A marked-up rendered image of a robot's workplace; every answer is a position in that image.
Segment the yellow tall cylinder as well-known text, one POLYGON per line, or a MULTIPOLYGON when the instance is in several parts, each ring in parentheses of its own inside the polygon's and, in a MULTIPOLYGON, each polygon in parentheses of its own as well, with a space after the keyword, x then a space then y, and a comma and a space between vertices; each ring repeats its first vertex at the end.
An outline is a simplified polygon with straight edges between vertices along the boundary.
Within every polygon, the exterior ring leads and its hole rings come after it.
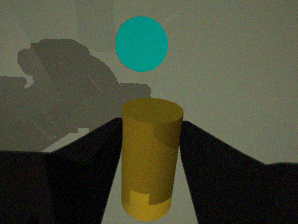
POLYGON ((183 109, 159 98, 122 106, 121 201, 133 218, 152 221, 171 206, 183 109))

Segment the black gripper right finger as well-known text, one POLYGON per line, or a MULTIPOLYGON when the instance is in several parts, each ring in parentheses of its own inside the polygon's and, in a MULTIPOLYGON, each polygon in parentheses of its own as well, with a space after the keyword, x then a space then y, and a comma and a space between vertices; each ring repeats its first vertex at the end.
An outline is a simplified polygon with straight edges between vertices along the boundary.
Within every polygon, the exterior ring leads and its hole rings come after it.
POLYGON ((298 163, 264 164, 183 121, 180 154, 198 224, 282 224, 298 163))

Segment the cyan circle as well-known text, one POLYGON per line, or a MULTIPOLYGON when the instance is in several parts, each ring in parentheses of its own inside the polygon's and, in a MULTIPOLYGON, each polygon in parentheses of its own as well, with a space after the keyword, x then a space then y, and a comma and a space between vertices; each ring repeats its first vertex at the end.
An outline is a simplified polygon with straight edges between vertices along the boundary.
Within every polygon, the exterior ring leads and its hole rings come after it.
POLYGON ((168 41, 165 31, 155 20, 134 17, 119 28, 115 49, 126 67, 145 72, 156 68, 164 60, 168 41))

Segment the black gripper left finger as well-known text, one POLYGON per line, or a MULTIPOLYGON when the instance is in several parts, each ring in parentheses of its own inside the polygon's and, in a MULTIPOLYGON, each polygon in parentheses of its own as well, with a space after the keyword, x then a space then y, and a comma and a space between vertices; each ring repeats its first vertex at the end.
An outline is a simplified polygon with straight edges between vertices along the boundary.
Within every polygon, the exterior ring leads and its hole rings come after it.
POLYGON ((49 152, 0 150, 0 213, 39 224, 101 224, 122 148, 122 118, 49 152))

